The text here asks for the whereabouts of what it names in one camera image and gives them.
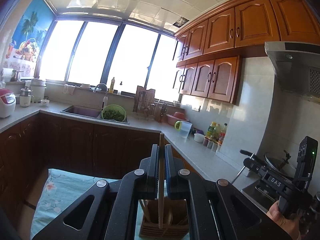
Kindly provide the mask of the right hand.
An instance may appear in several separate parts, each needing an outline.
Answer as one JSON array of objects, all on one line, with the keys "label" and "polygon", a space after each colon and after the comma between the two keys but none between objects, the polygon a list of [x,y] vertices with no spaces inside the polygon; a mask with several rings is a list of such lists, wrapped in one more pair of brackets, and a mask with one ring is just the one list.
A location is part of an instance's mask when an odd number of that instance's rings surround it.
[{"label": "right hand", "polygon": [[299,231],[299,216],[295,215],[293,219],[285,218],[279,211],[278,203],[279,201],[273,203],[267,212],[267,216],[286,231],[292,239],[301,239]]}]

